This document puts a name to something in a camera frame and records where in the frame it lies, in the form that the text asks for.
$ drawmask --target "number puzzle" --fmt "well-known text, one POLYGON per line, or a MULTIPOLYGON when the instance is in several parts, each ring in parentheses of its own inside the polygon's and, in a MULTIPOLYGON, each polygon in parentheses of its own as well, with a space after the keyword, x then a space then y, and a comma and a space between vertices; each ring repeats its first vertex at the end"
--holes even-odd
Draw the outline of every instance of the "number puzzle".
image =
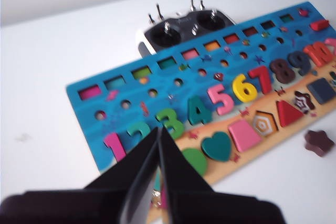
POLYGON ((76 82, 67 93, 100 171, 164 126, 214 183, 336 108, 335 47, 335 30, 305 2, 76 82))

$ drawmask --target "green number 3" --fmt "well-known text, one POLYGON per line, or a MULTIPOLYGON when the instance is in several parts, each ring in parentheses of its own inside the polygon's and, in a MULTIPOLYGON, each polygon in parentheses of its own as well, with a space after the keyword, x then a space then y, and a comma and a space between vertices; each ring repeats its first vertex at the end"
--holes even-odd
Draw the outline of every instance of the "green number 3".
POLYGON ((173 139, 177 139, 182 136, 184 132, 184 125, 182 122, 177 120, 177 114, 173 109, 163 109, 158 114, 156 114, 156 119, 163 122, 163 126, 168 130, 169 128, 173 128, 174 131, 170 133, 173 139))

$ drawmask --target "round hole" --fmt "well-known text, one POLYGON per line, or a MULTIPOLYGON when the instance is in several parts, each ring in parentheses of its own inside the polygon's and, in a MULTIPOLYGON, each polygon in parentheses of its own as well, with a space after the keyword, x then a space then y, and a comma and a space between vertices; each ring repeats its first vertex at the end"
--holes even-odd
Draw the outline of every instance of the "round hole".
POLYGON ((175 84, 176 86, 180 87, 180 86, 183 85, 183 81, 182 81, 182 79, 177 78, 177 79, 174 80, 174 84, 175 84))
POLYGON ((105 113, 104 111, 102 111, 102 110, 97 111, 97 112, 95 113, 95 118, 96 118, 97 120, 99 120, 99 121, 104 120, 104 119, 106 118, 106 113, 105 113))
POLYGON ((240 52, 239 54, 240 54, 240 56, 241 56, 243 59, 247 59, 247 53, 245 53, 245 52, 240 52))
POLYGON ((121 102, 121 107, 125 110, 128 110, 131 106, 131 102, 129 100, 123 100, 121 102))
POLYGON ((295 32, 296 32, 296 34, 299 35, 299 36, 302 36, 302 34, 303 34, 300 30, 296 30, 295 32))
POLYGON ((148 91, 148 95, 150 96, 150 97, 156 97, 157 96, 157 90, 156 89, 150 89, 149 91, 148 91))
POLYGON ((263 45, 263 44, 260 44, 259 48, 260 48, 261 51, 266 51, 266 46, 263 45))
POLYGON ((227 62, 226 60, 221 60, 220 62, 221 62, 220 64, 221 64, 223 67, 227 67, 227 66, 229 66, 229 62, 227 62))
POLYGON ((283 43, 284 43, 284 39, 283 39, 283 38, 280 38, 280 37, 277 38, 277 41, 278 41, 280 44, 283 44, 283 43))
POLYGON ((206 71, 204 70, 204 69, 199 69, 198 70, 198 74, 200 75, 200 76, 206 76, 206 71))

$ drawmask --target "dark blue square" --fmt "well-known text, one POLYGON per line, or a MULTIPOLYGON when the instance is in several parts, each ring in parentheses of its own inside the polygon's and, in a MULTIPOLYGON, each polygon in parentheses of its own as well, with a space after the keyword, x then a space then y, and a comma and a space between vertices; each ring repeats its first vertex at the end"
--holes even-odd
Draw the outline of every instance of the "dark blue square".
POLYGON ((307 88, 320 104, 324 104, 336 96, 335 90, 329 85, 325 78, 308 84, 307 88))

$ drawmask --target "wooden number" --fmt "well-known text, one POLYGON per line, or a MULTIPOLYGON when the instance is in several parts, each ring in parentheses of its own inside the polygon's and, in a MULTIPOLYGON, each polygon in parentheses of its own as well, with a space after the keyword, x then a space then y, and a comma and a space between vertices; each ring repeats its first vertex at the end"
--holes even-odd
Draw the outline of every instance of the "wooden number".
POLYGON ((295 72, 288 66, 283 59, 273 60, 269 68, 275 73, 275 77, 281 83, 288 84, 295 79, 295 72))
POLYGON ((288 55, 288 61, 293 67, 300 68, 299 74, 301 76, 306 75, 311 69, 309 56, 304 52, 301 51, 292 52, 291 54, 288 55))
POLYGON ((211 111, 204 106, 204 103, 196 95, 188 99, 188 120, 191 125, 212 121, 211 111))
POLYGON ((208 91, 207 91, 210 97, 210 100, 212 101, 213 104, 216 104, 219 102, 223 103, 223 106, 217 108, 216 110, 218 115, 224 115, 224 114, 229 113, 235 105, 231 96, 229 96, 228 94, 221 93, 224 90, 225 88, 223 84, 217 84, 211 88, 208 88, 208 91))
POLYGON ((306 46, 303 52, 307 53, 318 67, 324 66, 332 61, 333 58, 331 51, 320 41, 315 42, 313 45, 306 46))
POLYGON ((267 94, 272 90, 271 79, 269 77, 268 69, 265 66, 254 68, 248 72, 250 78, 259 78, 261 91, 267 94))
POLYGON ((258 91, 251 83, 243 82, 245 75, 239 74, 232 82, 232 90, 242 102, 250 102, 257 98, 258 91))
POLYGON ((158 121, 166 121, 163 122, 163 126, 168 130, 169 128, 173 128, 174 131, 170 133, 173 139, 179 138, 184 132, 184 125, 182 122, 177 120, 177 114, 175 110, 167 108, 161 110, 158 114, 156 114, 156 119, 158 121))
POLYGON ((143 140, 145 136, 147 136, 151 132, 151 129, 149 128, 148 124, 146 124, 145 122, 135 123, 127 129, 127 133, 130 136, 135 135, 137 132, 141 134, 140 140, 143 140))
POLYGON ((104 138, 104 143, 108 148, 111 148, 117 162, 119 162, 120 160, 122 160, 126 156, 126 152, 124 150, 124 147, 122 147, 120 139, 115 132, 107 135, 104 138))

